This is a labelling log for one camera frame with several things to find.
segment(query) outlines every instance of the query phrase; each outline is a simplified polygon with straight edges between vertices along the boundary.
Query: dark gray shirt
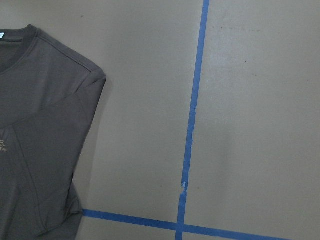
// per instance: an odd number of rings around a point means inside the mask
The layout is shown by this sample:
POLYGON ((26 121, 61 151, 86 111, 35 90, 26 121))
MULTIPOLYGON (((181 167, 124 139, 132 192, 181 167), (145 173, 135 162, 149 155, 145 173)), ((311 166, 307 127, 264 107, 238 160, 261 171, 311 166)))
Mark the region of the dark gray shirt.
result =
POLYGON ((73 173, 105 82, 40 28, 0 29, 1 240, 75 238, 73 173))

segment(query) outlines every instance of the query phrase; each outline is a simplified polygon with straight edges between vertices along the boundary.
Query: shirt logo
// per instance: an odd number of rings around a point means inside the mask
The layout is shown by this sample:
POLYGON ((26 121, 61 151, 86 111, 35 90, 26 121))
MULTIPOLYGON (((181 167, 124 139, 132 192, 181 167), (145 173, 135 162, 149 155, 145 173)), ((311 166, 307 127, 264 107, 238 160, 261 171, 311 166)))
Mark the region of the shirt logo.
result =
POLYGON ((6 152, 7 148, 4 140, 0 140, 0 152, 6 152))

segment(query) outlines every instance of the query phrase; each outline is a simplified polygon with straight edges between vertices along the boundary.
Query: blue line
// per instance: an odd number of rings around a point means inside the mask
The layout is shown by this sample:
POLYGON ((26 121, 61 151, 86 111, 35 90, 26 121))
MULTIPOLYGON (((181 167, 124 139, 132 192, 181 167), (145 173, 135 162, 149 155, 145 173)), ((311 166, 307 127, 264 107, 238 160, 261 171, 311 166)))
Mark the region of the blue line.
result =
MULTIPOLYGON (((103 219, 114 222, 126 223, 126 224, 135 224, 141 226, 147 226, 158 229, 167 229, 176 231, 177 224, 174 222, 168 221, 158 221, 148 218, 141 218, 135 216, 127 216, 121 214, 114 214, 102 211, 93 211, 88 209, 83 209, 83 215, 85 217, 94 218, 94 219, 103 219)), ((288 240, 283 238, 269 237, 269 236, 259 236, 246 234, 235 231, 226 231, 219 230, 214 228, 206 228, 201 226, 192 226, 192 225, 184 225, 183 231, 191 234, 199 234, 206 235, 212 237, 220 237, 225 239, 233 239, 233 240, 288 240)))
POLYGON ((115 222, 121 222, 126 224, 136 224, 147 227, 159 228, 159 229, 168 229, 168 230, 176 230, 176 224, 168 221, 158 221, 153 219, 134 217, 134 216, 126 216, 102 211, 93 211, 88 209, 83 209, 83 215, 90 218, 95 219, 104 219, 115 222))
POLYGON ((186 143, 185 143, 183 171, 182 171, 182 180, 181 180, 183 192, 180 194, 180 199, 179 199, 175 240, 182 240, 182 236, 184 232, 187 191, 188 191, 188 184, 189 184, 189 171, 190 171, 192 143, 193 143, 193 132, 195 129, 195 122, 196 122, 196 108, 198 103, 202 59, 203 59, 204 47, 205 47, 205 36, 206 36, 206 26, 207 26, 207 19, 208 19, 209 2, 210 0, 203 0, 203 6, 202 6, 201 23, 200 23, 200 31, 199 31, 199 38, 198 38, 198 47, 196 52, 189 121, 188 121, 188 129, 186 133, 186 143))
POLYGON ((247 233, 219 230, 214 228, 206 228, 192 225, 184 225, 184 232, 234 240, 288 240, 284 238, 252 235, 247 233))

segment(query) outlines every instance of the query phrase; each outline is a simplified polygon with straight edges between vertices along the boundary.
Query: gray surface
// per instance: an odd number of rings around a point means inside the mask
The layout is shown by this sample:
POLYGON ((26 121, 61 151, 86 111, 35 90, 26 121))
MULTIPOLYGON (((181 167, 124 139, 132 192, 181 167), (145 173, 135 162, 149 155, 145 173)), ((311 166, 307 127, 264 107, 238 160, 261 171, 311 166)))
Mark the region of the gray surface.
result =
POLYGON ((320 234, 319 1, 213 1, 185 222, 320 234))
MULTIPOLYGON (((211 0, 186 224, 318 239, 319 4, 211 0)), ((37 25, 109 78, 75 173, 84 207, 176 221, 201 10, 201 0, 1 1, 3 28, 37 25)), ((174 239, 86 217, 78 238, 104 232, 174 239)))

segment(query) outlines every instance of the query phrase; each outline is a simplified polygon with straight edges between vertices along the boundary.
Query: horizontal blue tape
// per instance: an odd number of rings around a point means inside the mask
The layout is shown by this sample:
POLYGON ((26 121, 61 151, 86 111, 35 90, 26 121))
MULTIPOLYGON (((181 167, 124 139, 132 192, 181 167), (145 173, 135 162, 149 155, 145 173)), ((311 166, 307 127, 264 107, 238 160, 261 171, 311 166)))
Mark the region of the horizontal blue tape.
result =
MULTIPOLYGON (((94 219, 103 219, 103 220, 109 220, 109 221, 126 223, 126 224, 135 224, 135 225, 147 226, 147 227, 158 228, 158 229, 167 229, 167 230, 176 231, 176 228, 177 228, 177 224, 174 222, 158 221, 158 220, 153 220, 148 218, 127 216, 127 215, 108 213, 108 212, 102 212, 102 211, 94 211, 94 210, 88 210, 88 209, 83 209, 83 215, 85 217, 94 218, 94 219)), ((259 235, 252 235, 252 234, 235 232, 235 231, 226 231, 226 230, 219 230, 214 228, 206 228, 206 227, 192 226, 192 225, 184 225, 183 231, 185 233, 220 237, 220 238, 233 239, 233 240, 289 240, 289 239, 283 239, 283 238, 259 236, 259 235)))
POLYGON ((214 228, 206 228, 201 226, 184 225, 184 232, 191 234, 201 234, 212 237, 220 237, 224 239, 234 239, 234 240, 289 240, 284 238, 270 237, 270 236, 260 236, 253 235, 235 231, 226 231, 214 228))

